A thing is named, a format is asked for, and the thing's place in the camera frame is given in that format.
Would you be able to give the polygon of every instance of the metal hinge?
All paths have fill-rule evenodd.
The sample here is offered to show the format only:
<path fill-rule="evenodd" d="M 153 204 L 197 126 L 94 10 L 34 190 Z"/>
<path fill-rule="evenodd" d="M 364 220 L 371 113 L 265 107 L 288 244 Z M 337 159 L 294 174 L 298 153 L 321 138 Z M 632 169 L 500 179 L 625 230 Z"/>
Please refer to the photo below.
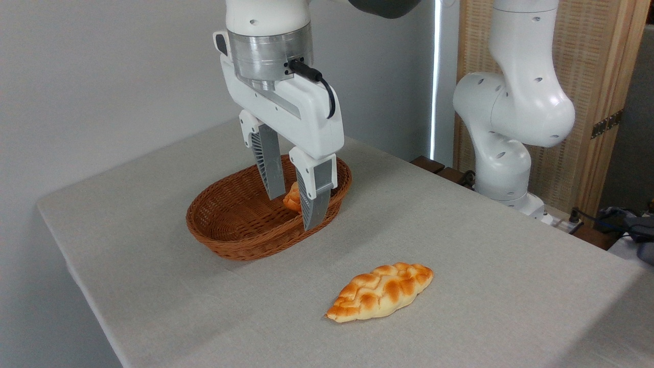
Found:
<path fill-rule="evenodd" d="M 604 134 L 607 130 L 613 129 L 614 126 L 620 124 L 622 121 L 622 113 L 624 109 L 616 112 L 615 114 L 611 115 L 610 117 L 598 122 L 597 124 L 593 125 L 593 133 L 591 134 L 591 139 L 597 138 Z"/>

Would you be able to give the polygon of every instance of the woven panel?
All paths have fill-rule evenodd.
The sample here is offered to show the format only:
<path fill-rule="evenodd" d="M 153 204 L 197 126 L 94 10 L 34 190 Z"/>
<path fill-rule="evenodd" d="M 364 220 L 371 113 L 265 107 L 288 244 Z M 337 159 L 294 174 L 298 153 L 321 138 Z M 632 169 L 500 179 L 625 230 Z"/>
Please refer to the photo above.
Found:
<path fill-rule="evenodd" d="M 458 75 L 473 71 L 501 73 L 488 50 L 492 0 L 463 0 L 460 29 Z M 529 191 L 545 203 L 569 210 L 576 200 L 579 167 L 585 159 L 585 147 L 593 125 L 597 105 L 598 80 L 603 75 L 606 52 L 611 42 L 611 16 L 618 0 L 562 0 L 554 34 L 554 65 L 563 90 L 576 109 L 576 121 L 570 135 L 556 147 L 528 147 L 532 155 Z M 456 124 L 455 166 L 474 170 L 474 151 L 470 136 L 458 119 Z"/>

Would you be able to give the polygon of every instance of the wooden block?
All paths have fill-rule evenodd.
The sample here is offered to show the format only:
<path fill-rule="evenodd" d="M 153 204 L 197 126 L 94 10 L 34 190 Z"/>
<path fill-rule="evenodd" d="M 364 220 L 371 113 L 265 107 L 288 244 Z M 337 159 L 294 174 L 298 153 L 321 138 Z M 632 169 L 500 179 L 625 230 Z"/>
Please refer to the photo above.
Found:
<path fill-rule="evenodd" d="M 599 232 L 588 224 L 582 225 L 573 236 L 603 250 L 608 250 L 617 241 L 614 237 Z"/>
<path fill-rule="evenodd" d="M 411 163 L 418 166 L 419 168 L 423 168 L 434 174 L 437 174 L 438 172 L 440 172 L 442 169 L 445 168 L 445 165 L 443 165 L 442 163 L 436 162 L 434 160 L 430 160 L 425 156 L 417 157 L 413 161 L 411 161 Z"/>
<path fill-rule="evenodd" d="M 464 174 L 458 170 L 454 170 L 452 168 L 444 168 L 438 174 L 436 174 L 440 177 L 444 177 L 445 179 L 449 181 L 453 181 L 456 184 L 463 185 L 465 184 L 466 180 L 464 177 Z"/>

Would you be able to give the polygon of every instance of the white wall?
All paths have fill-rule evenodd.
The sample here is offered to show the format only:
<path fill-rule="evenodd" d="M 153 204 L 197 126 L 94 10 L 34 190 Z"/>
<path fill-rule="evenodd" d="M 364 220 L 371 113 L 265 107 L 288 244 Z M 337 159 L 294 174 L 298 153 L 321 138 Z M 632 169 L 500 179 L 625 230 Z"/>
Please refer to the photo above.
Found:
<path fill-rule="evenodd" d="M 346 134 L 406 159 L 428 145 L 433 6 L 311 4 Z M 0 366 L 118 366 L 35 203 L 235 117 L 223 27 L 221 0 L 0 2 Z"/>

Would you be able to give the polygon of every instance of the silver cylindrical joint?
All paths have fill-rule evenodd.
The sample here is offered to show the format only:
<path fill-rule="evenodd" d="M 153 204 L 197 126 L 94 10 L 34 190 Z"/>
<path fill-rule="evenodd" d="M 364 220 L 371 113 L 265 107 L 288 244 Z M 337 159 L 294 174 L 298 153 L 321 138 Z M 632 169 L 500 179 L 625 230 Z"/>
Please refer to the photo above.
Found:
<path fill-rule="evenodd" d="M 288 62 L 300 59 L 313 64 L 311 23 L 274 36 L 243 36 L 229 32 L 236 76 L 253 88 L 274 90 L 275 81 L 292 77 Z"/>

